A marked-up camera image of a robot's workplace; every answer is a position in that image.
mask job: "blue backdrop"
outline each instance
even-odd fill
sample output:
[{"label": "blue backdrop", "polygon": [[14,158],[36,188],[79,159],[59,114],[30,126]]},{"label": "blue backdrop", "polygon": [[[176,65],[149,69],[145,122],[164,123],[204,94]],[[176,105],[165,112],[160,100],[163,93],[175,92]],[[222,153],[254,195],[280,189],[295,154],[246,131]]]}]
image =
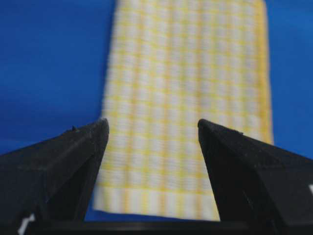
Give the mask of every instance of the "blue backdrop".
[{"label": "blue backdrop", "polygon": [[[313,158],[313,2],[267,0],[273,132]],[[0,0],[0,154],[98,119],[114,0]],[[93,211],[87,220],[163,220]]]}]

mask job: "white marking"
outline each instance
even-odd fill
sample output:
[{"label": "white marking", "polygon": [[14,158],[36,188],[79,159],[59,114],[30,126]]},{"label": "white marking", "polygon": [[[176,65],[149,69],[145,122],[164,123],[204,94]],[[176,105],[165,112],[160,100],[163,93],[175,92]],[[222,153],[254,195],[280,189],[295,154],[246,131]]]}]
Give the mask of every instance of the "white marking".
[{"label": "white marking", "polygon": [[313,194],[313,185],[309,185],[309,188],[311,190],[311,193]]},{"label": "white marking", "polygon": [[22,224],[21,224],[21,226],[20,226],[20,228],[19,228],[19,230],[18,230],[19,235],[24,235],[28,223],[29,223],[29,222],[32,222],[32,221],[35,221],[35,216],[34,216],[34,214],[31,214],[29,217],[24,218],[24,219],[22,220]]}]

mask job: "yellow stripe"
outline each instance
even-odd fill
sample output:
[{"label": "yellow stripe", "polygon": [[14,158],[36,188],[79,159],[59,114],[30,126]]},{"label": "yellow stripe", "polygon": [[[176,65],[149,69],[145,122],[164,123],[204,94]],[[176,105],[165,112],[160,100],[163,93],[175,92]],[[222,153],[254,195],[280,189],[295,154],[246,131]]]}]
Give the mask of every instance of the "yellow stripe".
[{"label": "yellow stripe", "polygon": [[[154,188],[154,187],[141,187],[141,186],[134,186],[134,185],[115,185],[115,184],[109,184],[109,183],[100,183],[99,184],[102,187],[106,187],[106,188],[120,188],[120,189],[142,189],[142,190],[153,190],[153,191],[159,191],[159,188]],[[188,194],[188,193],[192,193],[192,194],[201,194],[201,195],[213,195],[213,192],[211,190],[183,190],[183,189],[170,189],[170,188],[165,188],[162,192],[164,193],[177,193],[177,194]]]},{"label": "yellow stripe", "polygon": [[267,143],[272,143],[272,114],[271,114],[271,105],[270,105],[270,87],[268,80],[268,31],[267,31],[267,18],[266,18],[266,6],[262,0],[257,1],[257,14],[256,22],[258,27],[257,35],[258,39],[258,49],[260,54],[260,64],[259,64],[259,79],[261,87],[260,95],[260,116],[262,118],[262,128],[261,132],[263,135],[263,141]]},{"label": "yellow stripe", "polygon": [[[170,1],[169,2],[169,8],[170,9],[173,9],[173,2]],[[169,11],[169,15],[168,15],[168,18],[169,18],[169,25],[172,26],[173,25],[173,15],[172,15],[172,11],[170,12]],[[169,27],[169,30],[168,30],[168,34],[166,35],[167,37],[167,44],[171,44],[172,41],[172,28]],[[163,109],[164,109],[164,119],[167,120],[168,119],[168,101],[169,101],[169,97],[168,97],[168,94],[170,93],[169,91],[169,72],[170,72],[170,69],[171,69],[171,59],[170,59],[170,51],[168,50],[167,53],[166,53],[166,56],[165,56],[165,61],[168,61],[168,63],[166,64],[166,68],[165,68],[165,74],[166,74],[166,77],[165,77],[165,90],[164,90],[164,93],[165,93],[165,99],[164,99],[164,103],[162,104],[163,106]],[[164,137],[161,138],[162,140],[164,140],[164,148],[163,148],[163,151],[162,151],[162,154],[160,155],[161,158],[162,158],[162,163],[161,163],[161,168],[162,168],[162,171],[161,171],[161,195],[160,195],[160,215],[162,216],[165,216],[166,215],[166,197],[165,197],[165,194],[164,192],[166,191],[166,161],[165,161],[165,158],[167,157],[167,152],[168,152],[168,140],[169,138],[167,137],[168,136],[168,130],[167,130],[167,125],[164,121],[161,121],[163,122],[163,134],[164,134]]]},{"label": "yellow stripe", "polygon": [[[203,10],[202,10],[202,2],[198,2],[198,34],[199,35],[202,35],[202,30],[203,30],[203,25],[202,25],[202,15],[203,15]],[[203,38],[202,37],[199,37],[197,39],[197,49],[198,51],[201,50],[201,46],[202,46],[202,40]],[[200,61],[201,61],[201,58],[200,56],[197,57],[197,62],[198,62],[198,66],[197,66],[197,77],[196,77],[196,80],[197,80],[197,116],[198,116],[198,119],[201,118],[201,79],[202,78],[202,75],[201,75],[201,71],[202,71],[202,66],[200,65]],[[198,164],[197,165],[197,169],[198,169],[198,172],[201,172],[201,165]],[[197,181],[197,190],[200,191],[202,187],[202,178],[199,178],[198,181]],[[201,214],[202,214],[202,208],[201,208],[201,195],[197,194],[196,196],[196,219],[201,219]]]},{"label": "yellow stripe", "polygon": [[[123,34],[126,34],[126,27],[124,25],[120,25],[120,30]],[[123,57],[119,56],[118,60],[119,60],[119,63],[122,63]],[[108,69],[108,76],[107,76],[108,77],[108,79],[107,79],[108,85],[106,86],[106,90],[104,92],[106,95],[103,97],[103,101],[102,101],[103,103],[105,103],[105,101],[108,99],[107,94],[110,93],[110,84],[112,83],[112,81],[110,81],[110,72],[112,72],[112,68]],[[114,78],[114,80],[119,82],[121,80],[121,77],[122,77],[122,70],[118,71],[117,76]],[[118,93],[118,90],[117,90],[117,88],[115,88],[113,91],[113,94],[117,94],[117,93]],[[118,103],[116,103],[114,105],[113,111],[116,112],[117,108],[118,108]],[[111,159],[111,157],[112,157],[111,154],[108,151],[106,151],[104,154],[104,159],[109,161]],[[104,210],[110,211],[111,210],[111,207],[110,207],[111,203],[110,202],[112,200],[110,197],[110,194],[108,191],[106,191],[104,189],[100,189],[100,190],[103,190],[104,198],[102,200],[104,202]]]},{"label": "yellow stripe", "polygon": [[[142,3],[140,4],[140,8],[144,9],[145,7],[145,0],[142,0]],[[139,28],[139,37],[142,35],[143,32],[143,15],[140,13],[140,17],[139,17],[139,22],[138,22],[138,28]],[[141,44],[140,42],[137,42],[137,51],[140,51],[140,47]],[[139,75],[139,69],[138,66],[140,65],[141,62],[141,58],[138,57],[136,59],[136,64],[137,67],[134,70],[134,83],[133,83],[133,93],[132,93],[132,108],[131,108],[131,114],[129,115],[129,119],[130,119],[130,132],[129,132],[129,136],[132,136],[134,133],[134,113],[135,113],[135,109],[136,109],[136,102],[134,102],[134,98],[137,96],[137,89],[138,89],[138,75]],[[126,154],[127,154],[127,159],[126,159],[126,165],[125,165],[125,186],[127,187],[127,185],[130,184],[130,164],[131,164],[131,159],[132,159],[132,146],[134,144],[133,138],[129,138],[128,144],[127,144],[127,149],[126,149]],[[125,193],[124,193],[124,211],[125,213],[130,213],[130,196],[129,196],[129,191],[127,190],[127,188],[125,188]]]},{"label": "yellow stripe", "polygon": [[[153,1],[153,10],[154,13],[150,15],[150,17],[154,17],[157,16],[157,11],[158,11],[158,4],[156,1]],[[147,43],[147,42],[142,42],[140,38],[138,38],[139,43]],[[154,58],[157,52],[157,47],[152,47],[152,53],[151,58]],[[151,68],[149,68],[148,71],[148,75],[151,78],[151,83],[154,84],[155,81],[155,64],[151,65]],[[147,91],[149,92],[149,103],[152,104],[153,103],[153,92],[151,91],[152,87],[147,87]],[[153,114],[152,114],[152,106],[149,105],[149,109],[148,109],[148,123],[151,123],[153,120]],[[152,132],[152,125],[148,125],[147,128],[147,136],[148,136],[148,140],[151,140],[153,138],[153,135],[151,134]],[[147,141],[147,145],[146,145],[146,151],[143,154],[144,156],[144,168],[143,168],[143,188],[147,188],[148,187],[148,173],[150,173],[150,168],[149,168],[149,157],[150,157],[150,153],[151,153],[151,141]],[[143,191],[142,193],[142,212],[143,214],[147,214],[149,211],[149,203],[151,203],[149,201],[149,195],[148,195],[148,191]]]}]

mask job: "yellow plaid fabric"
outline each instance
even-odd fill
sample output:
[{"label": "yellow plaid fabric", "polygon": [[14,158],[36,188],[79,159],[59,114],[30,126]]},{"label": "yellow plaid fabric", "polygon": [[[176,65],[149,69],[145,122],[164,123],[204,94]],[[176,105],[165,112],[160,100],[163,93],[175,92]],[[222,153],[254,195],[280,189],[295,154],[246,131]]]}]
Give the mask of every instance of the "yellow plaid fabric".
[{"label": "yellow plaid fabric", "polygon": [[260,0],[119,1],[95,209],[219,219],[197,123],[271,141],[265,18]]}]

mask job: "textured black surface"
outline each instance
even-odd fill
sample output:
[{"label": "textured black surface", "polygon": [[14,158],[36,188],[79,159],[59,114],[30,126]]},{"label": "textured black surface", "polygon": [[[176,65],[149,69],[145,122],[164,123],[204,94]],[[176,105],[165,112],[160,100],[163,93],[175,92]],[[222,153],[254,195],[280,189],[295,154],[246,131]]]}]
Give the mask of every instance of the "textured black surface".
[{"label": "textured black surface", "polygon": [[105,231],[196,231],[203,230],[210,235],[247,235],[250,234],[244,222],[45,222],[32,224],[32,234],[103,234]]},{"label": "textured black surface", "polygon": [[106,119],[0,156],[0,225],[83,220],[108,141]]},{"label": "textured black surface", "polygon": [[312,234],[313,161],[200,120],[199,142],[221,221],[256,233]]}]

